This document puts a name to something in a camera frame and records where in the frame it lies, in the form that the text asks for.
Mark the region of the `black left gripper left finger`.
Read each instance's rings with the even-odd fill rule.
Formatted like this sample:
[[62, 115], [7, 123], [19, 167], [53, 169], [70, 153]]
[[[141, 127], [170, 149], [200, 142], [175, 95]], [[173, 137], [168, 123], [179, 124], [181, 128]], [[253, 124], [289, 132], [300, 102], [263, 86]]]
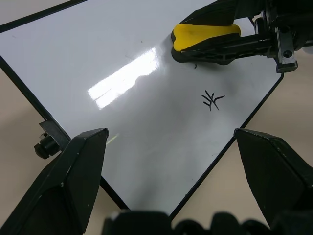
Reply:
[[38, 175], [0, 235], [83, 235], [97, 197], [109, 132], [74, 137]]

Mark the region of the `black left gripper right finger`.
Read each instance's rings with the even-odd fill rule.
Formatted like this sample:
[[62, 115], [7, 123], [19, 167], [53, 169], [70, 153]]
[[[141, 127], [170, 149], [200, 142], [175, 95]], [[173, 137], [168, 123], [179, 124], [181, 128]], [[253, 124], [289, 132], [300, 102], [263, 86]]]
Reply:
[[313, 230], [313, 167], [280, 137], [236, 129], [246, 179], [272, 230]]

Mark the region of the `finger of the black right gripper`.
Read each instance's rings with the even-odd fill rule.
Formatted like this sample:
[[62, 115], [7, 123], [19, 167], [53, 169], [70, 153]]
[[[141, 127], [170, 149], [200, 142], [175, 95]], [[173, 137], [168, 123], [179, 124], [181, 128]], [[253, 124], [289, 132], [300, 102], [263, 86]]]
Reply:
[[256, 55], [267, 56], [272, 47], [268, 34], [241, 37], [237, 33], [209, 38], [181, 51], [181, 62], [208, 62], [228, 65]]
[[234, 20], [251, 18], [265, 8], [266, 0], [217, 0], [195, 10], [181, 23], [191, 25], [232, 25]]

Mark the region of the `yellow and black whiteboard eraser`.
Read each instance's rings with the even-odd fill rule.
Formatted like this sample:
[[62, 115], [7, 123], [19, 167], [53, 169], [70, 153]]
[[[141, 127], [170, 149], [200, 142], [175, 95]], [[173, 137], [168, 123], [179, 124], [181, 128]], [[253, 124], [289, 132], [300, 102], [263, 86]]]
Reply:
[[213, 45], [214, 41], [218, 43], [227, 36], [240, 36], [240, 28], [232, 24], [230, 26], [211, 26], [211, 25], [192, 25], [178, 24], [171, 33], [173, 47], [171, 55], [179, 63], [205, 61], [206, 57], [201, 56], [198, 59], [187, 55], [189, 48], [204, 48]]

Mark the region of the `black-framed whiteboard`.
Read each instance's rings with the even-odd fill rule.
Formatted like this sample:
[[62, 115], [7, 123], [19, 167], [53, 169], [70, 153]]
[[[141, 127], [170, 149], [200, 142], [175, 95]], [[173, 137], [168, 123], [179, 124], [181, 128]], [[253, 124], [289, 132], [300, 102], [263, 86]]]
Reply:
[[212, 2], [69, 1], [0, 26], [2, 69], [47, 118], [70, 138], [108, 128], [102, 176], [131, 210], [175, 216], [283, 78], [262, 56], [173, 59], [175, 25]]

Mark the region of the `black round clamp knob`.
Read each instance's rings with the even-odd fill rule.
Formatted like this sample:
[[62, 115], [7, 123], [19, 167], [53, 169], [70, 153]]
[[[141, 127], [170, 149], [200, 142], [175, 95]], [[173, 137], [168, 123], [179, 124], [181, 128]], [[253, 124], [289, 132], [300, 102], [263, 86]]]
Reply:
[[42, 159], [48, 159], [60, 151], [60, 147], [52, 136], [44, 133], [40, 136], [40, 141], [34, 146], [35, 153]]

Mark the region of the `black marker drawing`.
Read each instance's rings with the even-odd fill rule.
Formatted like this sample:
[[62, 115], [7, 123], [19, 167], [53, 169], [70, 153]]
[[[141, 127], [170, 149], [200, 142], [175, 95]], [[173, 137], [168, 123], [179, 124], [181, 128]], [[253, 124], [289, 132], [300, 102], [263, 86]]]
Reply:
[[207, 90], [204, 91], [205, 94], [202, 95], [204, 98], [203, 104], [209, 107], [209, 110], [212, 111], [212, 107], [215, 107], [218, 111], [220, 110], [217, 105], [217, 100], [224, 98], [224, 95], [215, 96], [215, 93], [210, 94]]

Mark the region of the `dark metal board bracket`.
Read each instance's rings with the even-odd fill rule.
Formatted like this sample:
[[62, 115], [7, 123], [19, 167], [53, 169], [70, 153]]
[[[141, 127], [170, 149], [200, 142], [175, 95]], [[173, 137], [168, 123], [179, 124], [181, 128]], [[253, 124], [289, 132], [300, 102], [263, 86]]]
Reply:
[[64, 151], [71, 140], [68, 134], [58, 124], [50, 120], [41, 122], [39, 125], [49, 136], [54, 139], [60, 150]]

